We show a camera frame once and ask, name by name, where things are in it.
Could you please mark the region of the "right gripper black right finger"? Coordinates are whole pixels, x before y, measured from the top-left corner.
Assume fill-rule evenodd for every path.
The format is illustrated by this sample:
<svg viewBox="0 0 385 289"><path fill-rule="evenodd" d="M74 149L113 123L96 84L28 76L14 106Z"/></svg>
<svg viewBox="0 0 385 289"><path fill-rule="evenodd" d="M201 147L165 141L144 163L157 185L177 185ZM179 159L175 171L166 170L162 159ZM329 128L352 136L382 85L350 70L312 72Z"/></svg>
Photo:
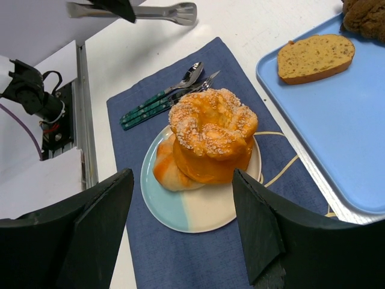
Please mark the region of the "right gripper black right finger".
<svg viewBox="0 0 385 289"><path fill-rule="evenodd" d="M242 170L233 197L254 288L383 288L384 221L357 225L309 211Z"/></svg>

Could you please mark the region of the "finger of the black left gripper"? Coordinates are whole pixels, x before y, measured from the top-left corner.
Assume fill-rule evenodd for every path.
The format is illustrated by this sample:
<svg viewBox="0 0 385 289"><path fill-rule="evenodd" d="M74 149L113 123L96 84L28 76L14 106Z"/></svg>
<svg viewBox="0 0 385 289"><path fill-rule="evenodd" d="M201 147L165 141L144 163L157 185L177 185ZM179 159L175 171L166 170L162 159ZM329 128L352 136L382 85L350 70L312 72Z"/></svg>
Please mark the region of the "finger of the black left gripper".
<svg viewBox="0 0 385 289"><path fill-rule="evenodd" d="M89 0L89 2L97 8L112 12L130 23L136 22L136 15L129 0Z"/></svg>

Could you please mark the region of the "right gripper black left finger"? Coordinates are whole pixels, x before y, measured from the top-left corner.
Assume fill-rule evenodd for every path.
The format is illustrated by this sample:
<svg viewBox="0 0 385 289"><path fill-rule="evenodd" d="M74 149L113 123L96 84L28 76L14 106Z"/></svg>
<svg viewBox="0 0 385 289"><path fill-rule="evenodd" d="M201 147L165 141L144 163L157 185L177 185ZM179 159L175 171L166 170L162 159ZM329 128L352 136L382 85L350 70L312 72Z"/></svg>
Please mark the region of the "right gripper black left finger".
<svg viewBox="0 0 385 289"><path fill-rule="evenodd" d="M1 288L109 288L131 204L123 169L95 186L1 220Z"/></svg>

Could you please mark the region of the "silver metal tongs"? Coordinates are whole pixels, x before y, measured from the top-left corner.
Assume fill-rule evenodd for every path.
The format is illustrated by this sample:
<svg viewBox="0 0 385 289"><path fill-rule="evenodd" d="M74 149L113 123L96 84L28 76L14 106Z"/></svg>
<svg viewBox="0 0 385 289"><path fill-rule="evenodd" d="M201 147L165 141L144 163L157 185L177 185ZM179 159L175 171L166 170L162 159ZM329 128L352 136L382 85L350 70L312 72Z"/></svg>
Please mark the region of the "silver metal tongs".
<svg viewBox="0 0 385 289"><path fill-rule="evenodd" d="M131 23L137 19L167 20L182 26L193 26L197 20L197 6L193 2L182 2L168 7L134 6L133 16L121 16L94 4L66 3L70 18L102 17L122 18Z"/></svg>

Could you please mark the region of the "white orange striped bun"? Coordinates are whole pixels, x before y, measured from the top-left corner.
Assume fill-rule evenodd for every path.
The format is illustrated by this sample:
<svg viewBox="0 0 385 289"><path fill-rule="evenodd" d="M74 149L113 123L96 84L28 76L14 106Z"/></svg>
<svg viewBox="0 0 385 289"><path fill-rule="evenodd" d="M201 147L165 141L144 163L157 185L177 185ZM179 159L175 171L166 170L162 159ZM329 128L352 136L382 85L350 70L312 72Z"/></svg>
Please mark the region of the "white orange striped bun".
<svg viewBox="0 0 385 289"><path fill-rule="evenodd" d="M198 183L184 174L176 165L173 144L176 137L173 133L163 140L156 150L156 160L153 167L155 179L167 190L184 191L195 190L204 184Z"/></svg>

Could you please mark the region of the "orange ring cake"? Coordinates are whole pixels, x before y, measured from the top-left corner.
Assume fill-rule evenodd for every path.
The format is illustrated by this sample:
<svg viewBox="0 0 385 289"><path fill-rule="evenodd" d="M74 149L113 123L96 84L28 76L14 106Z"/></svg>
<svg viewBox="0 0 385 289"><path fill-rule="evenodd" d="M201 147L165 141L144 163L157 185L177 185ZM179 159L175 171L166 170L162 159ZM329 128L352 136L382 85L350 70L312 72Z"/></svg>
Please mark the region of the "orange ring cake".
<svg viewBox="0 0 385 289"><path fill-rule="evenodd" d="M177 167L201 184L228 184L247 169L257 115L228 89L188 93L168 115Z"/></svg>

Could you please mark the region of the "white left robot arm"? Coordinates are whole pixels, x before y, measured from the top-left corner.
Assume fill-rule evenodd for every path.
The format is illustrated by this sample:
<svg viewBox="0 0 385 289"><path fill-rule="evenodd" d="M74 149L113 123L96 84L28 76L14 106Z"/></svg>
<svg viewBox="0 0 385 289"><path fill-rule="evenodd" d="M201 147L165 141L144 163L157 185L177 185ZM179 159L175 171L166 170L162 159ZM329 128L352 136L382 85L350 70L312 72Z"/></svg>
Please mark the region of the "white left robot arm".
<svg viewBox="0 0 385 289"><path fill-rule="evenodd" d="M122 18L135 23L137 17L130 1L90 1L90 4L66 2L66 11L69 18L101 17ZM11 83L11 72L16 71L16 65L11 59L1 55L1 93Z"/></svg>

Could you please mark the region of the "sliced loaf bread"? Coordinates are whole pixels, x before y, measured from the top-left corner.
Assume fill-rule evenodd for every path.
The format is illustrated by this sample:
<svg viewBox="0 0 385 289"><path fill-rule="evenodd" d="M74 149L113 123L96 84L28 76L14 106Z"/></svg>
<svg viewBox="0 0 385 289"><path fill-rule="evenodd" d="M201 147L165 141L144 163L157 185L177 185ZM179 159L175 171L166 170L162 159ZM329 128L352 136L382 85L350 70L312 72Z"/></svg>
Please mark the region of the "sliced loaf bread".
<svg viewBox="0 0 385 289"><path fill-rule="evenodd" d="M325 79L347 70L355 53L353 42L337 34L291 40L277 54L278 76L289 85Z"/></svg>

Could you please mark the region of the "brown croissant bread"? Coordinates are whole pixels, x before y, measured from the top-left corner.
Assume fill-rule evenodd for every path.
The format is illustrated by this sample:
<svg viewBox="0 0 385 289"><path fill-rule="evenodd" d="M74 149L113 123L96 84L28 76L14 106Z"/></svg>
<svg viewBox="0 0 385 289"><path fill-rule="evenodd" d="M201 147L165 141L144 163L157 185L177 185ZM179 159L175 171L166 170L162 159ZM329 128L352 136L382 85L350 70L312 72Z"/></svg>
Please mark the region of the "brown croissant bread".
<svg viewBox="0 0 385 289"><path fill-rule="evenodd" d="M384 0L342 1L341 31L384 43Z"/></svg>

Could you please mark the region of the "blue cloth placemat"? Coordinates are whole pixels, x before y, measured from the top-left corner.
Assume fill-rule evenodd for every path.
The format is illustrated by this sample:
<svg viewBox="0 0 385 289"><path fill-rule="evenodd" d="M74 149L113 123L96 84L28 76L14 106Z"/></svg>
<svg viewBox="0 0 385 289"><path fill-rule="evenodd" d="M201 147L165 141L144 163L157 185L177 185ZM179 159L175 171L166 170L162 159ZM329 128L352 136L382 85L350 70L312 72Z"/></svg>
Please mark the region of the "blue cloth placemat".
<svg viewBox="0 0 385 289"><path fill-rule="evenodd" d="M168 122L167 113L124 131L120 118L166 86L176 83L193 63L204 64L205 75L218 73L214 85L234 92L259 118L257 142L262 173L270 189L315 213L328 213L328 203L309 175L235 57L220 38L197 52L141 80L107 101L117 169L131 168L135 179L145 154ZM138 288L248 288L237 222L202 234L184 234L157 221L134 185L128 214L128 236Z"/></svg>

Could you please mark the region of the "cream and blue plate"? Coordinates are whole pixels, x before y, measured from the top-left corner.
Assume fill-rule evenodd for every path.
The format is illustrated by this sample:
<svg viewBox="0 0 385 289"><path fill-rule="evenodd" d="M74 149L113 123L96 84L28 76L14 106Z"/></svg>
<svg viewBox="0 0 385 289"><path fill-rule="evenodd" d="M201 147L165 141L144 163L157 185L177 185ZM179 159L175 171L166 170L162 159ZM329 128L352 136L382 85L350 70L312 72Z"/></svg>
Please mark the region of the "cream and blue plate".
<svg viewBox="0 0 385 289"><path fill-rule="evenodd" d="M205 185L196 190L172 192L153 175L157 147L171 136L169 126L155 137L142 163L140 187L153 217L164 226L184 233L218 229L236 218L232 184Z"/></svg>

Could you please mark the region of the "aluminium table frame rail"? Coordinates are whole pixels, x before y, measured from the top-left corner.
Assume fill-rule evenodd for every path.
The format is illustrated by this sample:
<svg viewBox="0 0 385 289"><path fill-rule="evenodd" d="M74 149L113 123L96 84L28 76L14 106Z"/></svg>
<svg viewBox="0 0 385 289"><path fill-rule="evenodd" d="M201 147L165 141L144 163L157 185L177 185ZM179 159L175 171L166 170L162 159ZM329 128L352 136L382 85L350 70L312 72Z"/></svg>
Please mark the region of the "aluminium table frame rail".
<svg viewBox="0 0 385 289"><path fill-rule="evenodd" d="M73 82L73 118L75 143L82 151L82 173L85 188L98 183L91 96L84 46L76 47L77 78Z"/></svg>

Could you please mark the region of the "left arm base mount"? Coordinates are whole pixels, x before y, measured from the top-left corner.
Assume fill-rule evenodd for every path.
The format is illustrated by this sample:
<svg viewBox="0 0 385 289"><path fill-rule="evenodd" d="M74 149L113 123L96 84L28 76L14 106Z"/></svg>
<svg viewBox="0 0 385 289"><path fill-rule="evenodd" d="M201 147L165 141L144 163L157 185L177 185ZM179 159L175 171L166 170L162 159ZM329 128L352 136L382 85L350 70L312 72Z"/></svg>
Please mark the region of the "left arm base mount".
<svg viewBox="0 0 385 289"><path fill-rule="evenodd" d="M11 83L1 97L23 106L29 115L41 118L42 144L39 145L29 128L8 108L1 109L11 116L31 137L41 161L74 142L72 85L61 86L63 77L56 70L40 73L36 68L20 61L11 60L16 71L11 72Z"/></svg>

